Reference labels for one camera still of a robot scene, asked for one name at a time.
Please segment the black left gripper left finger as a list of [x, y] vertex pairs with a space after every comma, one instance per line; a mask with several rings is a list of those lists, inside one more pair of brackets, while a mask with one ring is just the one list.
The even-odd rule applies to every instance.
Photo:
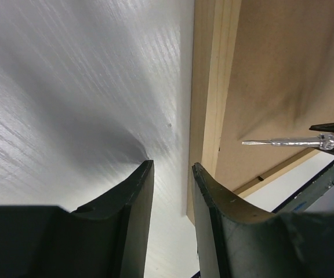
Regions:
[[143, 277], [154, 163], [69, 212], [0, 206], [0, 277]]

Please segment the clear handled screwdriver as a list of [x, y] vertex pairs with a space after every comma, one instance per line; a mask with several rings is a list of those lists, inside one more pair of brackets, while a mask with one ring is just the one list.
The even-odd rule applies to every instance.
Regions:
[[272, 145], [275, 147], [309, 147], [324, 151], [334, 149], [334, 134], [319, 134], [315, 137], [275, 138], [270, 140], [246, 140], [242, 145]]

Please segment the wooden picture frame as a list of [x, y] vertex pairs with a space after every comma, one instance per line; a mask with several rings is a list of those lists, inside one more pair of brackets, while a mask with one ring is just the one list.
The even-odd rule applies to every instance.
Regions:
[[243, 140], [308, 137], [329, 122], [334, 1], [195, 2], [190, 164], [248, 195], [315, 151]]

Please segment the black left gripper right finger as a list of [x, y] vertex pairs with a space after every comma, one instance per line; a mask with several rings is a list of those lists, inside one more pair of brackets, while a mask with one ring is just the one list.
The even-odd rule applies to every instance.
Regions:
[[202, 277], [334, 277], [334, 213], [273, 214], [192, 172]]

